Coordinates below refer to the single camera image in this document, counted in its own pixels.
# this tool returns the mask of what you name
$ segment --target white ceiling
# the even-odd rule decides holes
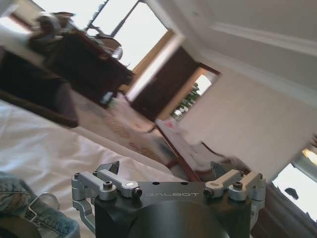
[[[204,56],[222,55],[317,92],[316,0],[157,2]]]

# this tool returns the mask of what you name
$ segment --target window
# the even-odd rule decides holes
[[[167,32],[143,0],[33,0],[49,12],[75,13],[74,24],[96,35],[99,28],[105,35],[115,38],[123,49],[120,62],[133,69]]]
[[[74,24],[79,29],[84,29],[104,0],[33,0],[33,2],[48,12],[68,11],[76,14],[72,18]]]
[[[192,85],[191,91],[183,98],[180,104],[171,113],[171,116],[175,120],[180,121],[207,89],[212,86],[215,76],[215,74],[208,71],[201,74]]]
[[[289,200],[317,222],[317,165],[311,158],[304,156],[304,151],[272,182]]]

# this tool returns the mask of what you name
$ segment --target patterned rug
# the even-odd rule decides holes
[[[133,118],[135,112],[122,98],[114,99],[110,108],[105,110],[76,92],[72,96],[81,127],[159,163],[165,164],[174,158],[160,136],[135,128],[140,127],[137,118]]]

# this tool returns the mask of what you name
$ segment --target bed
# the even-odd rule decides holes
[[[119,160],[119,175],[125,179],[181,181],[163,165],[134,153],[84,129],[71,131],[0,100],[0,171],[24,179],[36,194],[56,195],[60,211],[79,223],[83,238],[94,235],[72,208],[71,178],[75,172],[92,172],[100,164]]]

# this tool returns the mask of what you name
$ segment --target wooden dresser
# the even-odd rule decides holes
[[[120,85],[129,85],[133,73],[79,30],[58,43],[45,66],[70,81],[74,90],[102,107],[107,92],[116,96]]]

